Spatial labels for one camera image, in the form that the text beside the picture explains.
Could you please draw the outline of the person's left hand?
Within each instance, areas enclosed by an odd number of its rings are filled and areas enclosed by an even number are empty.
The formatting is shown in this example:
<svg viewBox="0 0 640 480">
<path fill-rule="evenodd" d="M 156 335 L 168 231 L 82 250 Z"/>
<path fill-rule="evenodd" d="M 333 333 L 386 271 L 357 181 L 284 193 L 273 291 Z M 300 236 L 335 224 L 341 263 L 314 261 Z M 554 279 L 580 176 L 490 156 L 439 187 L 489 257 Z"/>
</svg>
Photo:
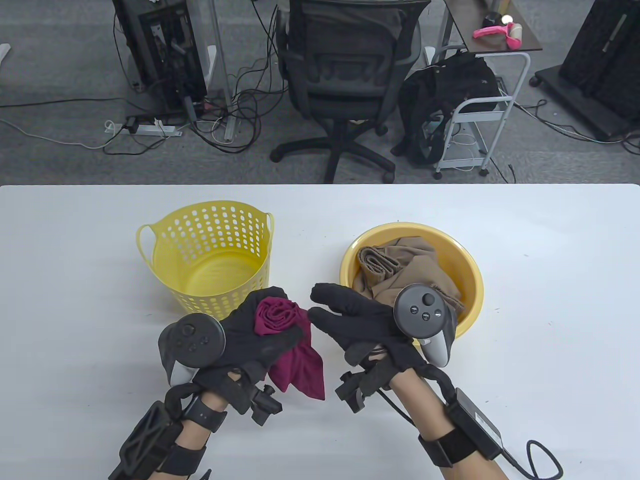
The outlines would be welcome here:
<svg viewBox="0 0 640 480">
<path fill-rule="evenodd" d="M 244 415 L 253 402 L 256 384 L 265 379 L 271 366 L 304 339 L 301 327 L 260 336 L 255 332 L 256 312 L 266 298 L 288 297 L 279 286 L 255 290 L 221 322 L 225 333 L 222 356 L 211 366 L 201 368 L 193 382 L 208 393 L 226 400 Z"/>
</svg>

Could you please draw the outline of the person's right hand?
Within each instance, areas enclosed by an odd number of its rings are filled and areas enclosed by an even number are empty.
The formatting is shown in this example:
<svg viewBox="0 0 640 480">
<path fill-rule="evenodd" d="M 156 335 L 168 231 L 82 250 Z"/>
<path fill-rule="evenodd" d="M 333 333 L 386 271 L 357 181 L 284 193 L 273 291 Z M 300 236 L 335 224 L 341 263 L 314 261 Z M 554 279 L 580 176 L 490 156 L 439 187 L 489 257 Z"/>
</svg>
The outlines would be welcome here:
<svg viewBox="0 0 640 480">
<path fill-rule="evenodd" d="M 358 384 L 363 396 L 389 386 L 393 377 L 407 370 L 436 381 L 444 396 L 454 396 L 448 375 L 425 361 L 413 340 L 398 329 L 391 306 L 334 283 L 315 284 L 310 299 L 326 306 L 308 310 L 311 323 L 338 343 L 349 365 L 365 370 Z"/>
</svg>

